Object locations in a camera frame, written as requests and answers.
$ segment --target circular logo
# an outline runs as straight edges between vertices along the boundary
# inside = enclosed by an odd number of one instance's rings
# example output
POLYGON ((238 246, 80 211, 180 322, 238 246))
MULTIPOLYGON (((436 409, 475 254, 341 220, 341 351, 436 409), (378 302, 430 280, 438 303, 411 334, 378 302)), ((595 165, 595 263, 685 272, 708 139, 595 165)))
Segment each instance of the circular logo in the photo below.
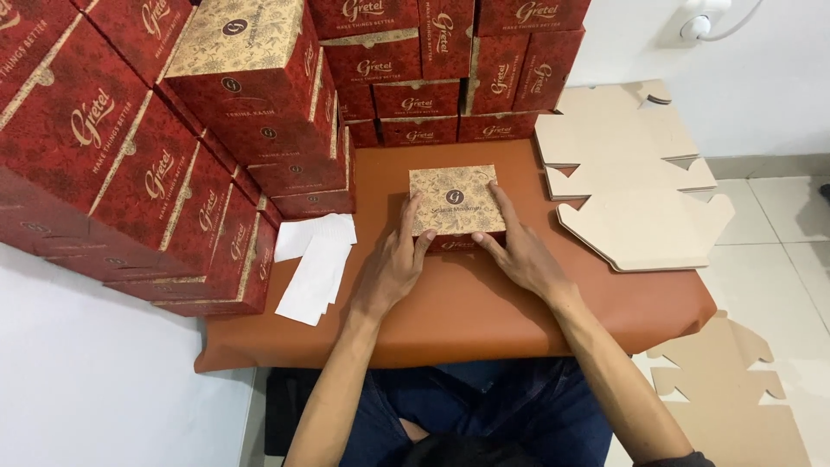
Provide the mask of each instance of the circular logo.
POLYGON ((226 36, 236 36, 242 31, 248 29, 248 22, 244 19, 232 19, 227 22, 222 28, 222 34, 226 36))
POLYGON ((464 194, 459 189, 447 191, 447 202, 449 204, 461 204, 464 201, 464 194))
POLYGON ((31 222, 21 222, 20 225, 25 229, 29 229, 40 234, 48 234, 50 232, 49 228, 40 224, 34 224, 31 222))
POLYGON ((222 78, 222 87, 229 90, 230 92, 239 92, 242 90, 242 85, 239 84, 239 81, 233 78, 222 78))

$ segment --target denim pants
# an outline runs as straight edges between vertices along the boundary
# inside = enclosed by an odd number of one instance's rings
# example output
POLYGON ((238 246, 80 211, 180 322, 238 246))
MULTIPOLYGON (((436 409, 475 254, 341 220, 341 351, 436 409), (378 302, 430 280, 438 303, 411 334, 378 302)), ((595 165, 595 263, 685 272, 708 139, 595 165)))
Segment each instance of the denim pants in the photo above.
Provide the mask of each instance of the denim pants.
POLYGON ((428 433, 517 442, 545 467, 602 466, 611 444, 572 357, 510 361, 486 393, 434 367, 368 371, 340 467, 399 466, 413 445, 399 418, 428 433))

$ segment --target table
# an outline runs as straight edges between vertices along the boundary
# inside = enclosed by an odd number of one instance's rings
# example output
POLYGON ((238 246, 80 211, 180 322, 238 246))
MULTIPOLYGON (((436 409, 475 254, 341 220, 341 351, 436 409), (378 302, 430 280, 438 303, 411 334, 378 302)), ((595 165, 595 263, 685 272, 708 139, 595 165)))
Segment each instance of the table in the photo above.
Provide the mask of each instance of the table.
MULTIPOLYGON (((320 368, 359 283, 365 258, 397 224, 408 195, 408 170, 495 164, 499 185, 539 234, 600 322, 628 353, 697 332, 715 303, 696 271, 615 273, 563 229, 531 140, 357 151, 354 245, 337 303, 317 327, 274 314, 299 259, 276 263, 264 314, 211 317, 195 370, 248 366, 320 368)), ((582 201, 569 202, 579 206, 582 201)), ((394 368, 525 356, 568 355, 548 308, 514 285, 488 253, 428 256, 412 293, 383 322, 370 366, 394 368)))

